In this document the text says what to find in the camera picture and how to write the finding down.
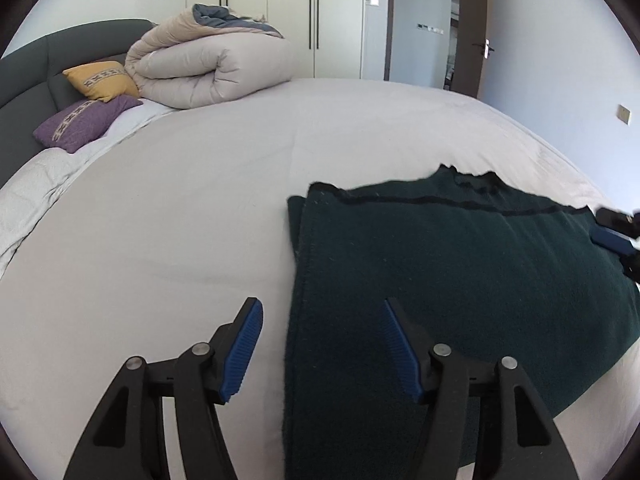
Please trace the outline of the dark green knit garment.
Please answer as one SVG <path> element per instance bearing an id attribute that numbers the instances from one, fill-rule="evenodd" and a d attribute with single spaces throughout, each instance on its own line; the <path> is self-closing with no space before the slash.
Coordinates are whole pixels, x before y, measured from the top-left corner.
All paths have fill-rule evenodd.
<path id="1" fill-rule="evenodd" d="M 552 414 L 639 336 L 639 293 L 591 243 L 588 208 L 496 174 L 431 177 L 288 200 L 296 262 L 285 348 L 290 479 L 398 479 L 425 417 L 384 338 L 396 298 L 413 323 L 469 358 L 519 360 Z"/>

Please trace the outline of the white bed mattress sheet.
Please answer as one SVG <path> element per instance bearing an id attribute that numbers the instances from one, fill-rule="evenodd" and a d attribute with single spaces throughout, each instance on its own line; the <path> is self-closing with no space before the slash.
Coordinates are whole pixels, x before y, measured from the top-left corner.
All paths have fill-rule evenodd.
<path id="1" fill-rule="evenodd" d="M 90 165 L 1 270 L 1 421 L 39 479 L 64 474 L 116 370 L 178 356 L 262 300 L 240 393 L 220 411 L 243 479 L 289 479 L 285 348 L 296 275 L 288 200 L 492 172 L 592 215 L 604 197 L 514 119 L 442 90 L 299 79 L 158 118 Z M 604 477 L 639 422 L 639 336 L 553 414 L 584 479 Z"/>

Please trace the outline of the dark brown wooden door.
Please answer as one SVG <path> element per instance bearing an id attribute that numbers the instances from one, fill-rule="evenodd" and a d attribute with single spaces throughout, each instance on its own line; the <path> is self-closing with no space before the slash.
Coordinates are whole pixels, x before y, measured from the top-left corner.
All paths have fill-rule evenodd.
<path id="1" fill-rule="evenodd" d="M 458 29 L 462 51 L 456 55 L 456 76 L 450 89 L 477 99 L 485 61 L 494 50 L 489 42 L 490 0 L 460 0 Z"/>

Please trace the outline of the white pillow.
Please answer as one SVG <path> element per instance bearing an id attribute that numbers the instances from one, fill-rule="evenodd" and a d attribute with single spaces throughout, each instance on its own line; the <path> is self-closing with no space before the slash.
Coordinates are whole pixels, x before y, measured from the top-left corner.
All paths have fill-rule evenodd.
<path id="1" fill-rule="evenodd" d="M 6 270 L 25 238 L 90 165 L 143 127 L 173 112 L 168 106 L 143 100 L 76 153 L 46 148 L 17 170 L 1 188 L 1 270 Z"/>

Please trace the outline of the purple patterned cushion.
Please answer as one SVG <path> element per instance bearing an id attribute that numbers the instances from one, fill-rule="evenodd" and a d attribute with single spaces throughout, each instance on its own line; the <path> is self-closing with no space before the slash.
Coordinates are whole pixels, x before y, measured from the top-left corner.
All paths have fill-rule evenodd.
<path id="1" fill-rule="evenodd" d="M 46 119 L 32 136 L 44 148 L 62 148 L 74 154 L 103 136 L 123 112 L 141 104 L 126 94 L 108 102 L 84 99 Z"/>

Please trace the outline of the yellow patterned cushion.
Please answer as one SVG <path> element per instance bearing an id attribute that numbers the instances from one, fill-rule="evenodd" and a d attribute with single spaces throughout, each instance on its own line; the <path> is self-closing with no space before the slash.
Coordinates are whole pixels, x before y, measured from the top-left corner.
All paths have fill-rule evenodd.
<path id="1" fill-rule="evenodd" d="M 138 87 L 116 61 L 77 65 L 64 70 L 67 81 L 89 100 L 110 102 L 118 96 L 140 98 Z"/>

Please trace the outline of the dark grey upholstered headboard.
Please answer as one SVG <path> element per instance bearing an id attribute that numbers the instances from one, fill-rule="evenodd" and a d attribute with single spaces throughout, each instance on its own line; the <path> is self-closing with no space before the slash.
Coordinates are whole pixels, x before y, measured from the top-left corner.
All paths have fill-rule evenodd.
<path id="1" fill-rule="evenodd" d="M 1 59 L 1 182 L 42 151 L 32 133 L 82 98 L 63 75 L 100 61 L 124 62 L 129 48 L 153 27 L 142 18 L 107 20 L 52 32 Z"/>

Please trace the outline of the rolled beige duvet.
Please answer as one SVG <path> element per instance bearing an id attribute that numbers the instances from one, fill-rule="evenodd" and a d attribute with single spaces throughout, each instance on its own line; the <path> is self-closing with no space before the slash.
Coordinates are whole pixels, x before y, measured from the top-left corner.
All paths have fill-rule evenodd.
<path id="1" fill-rule="evenodd" d="M 294 77 L 296 58 L 263 18 L 195 3 L 136 41 L 125 70 L 142 98 L 188 110 L 283 84 Z"/>

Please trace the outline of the beige wall switch plate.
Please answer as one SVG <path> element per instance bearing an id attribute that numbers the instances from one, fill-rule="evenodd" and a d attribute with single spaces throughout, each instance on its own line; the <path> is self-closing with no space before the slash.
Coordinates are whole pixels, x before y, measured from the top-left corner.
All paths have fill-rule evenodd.
<path id="1" fill-rule="evenodd" d="M 631 110 L 620 104 L 616 110 L 616 117 L 625 125 L 629 125 L 631 122 Z"/>

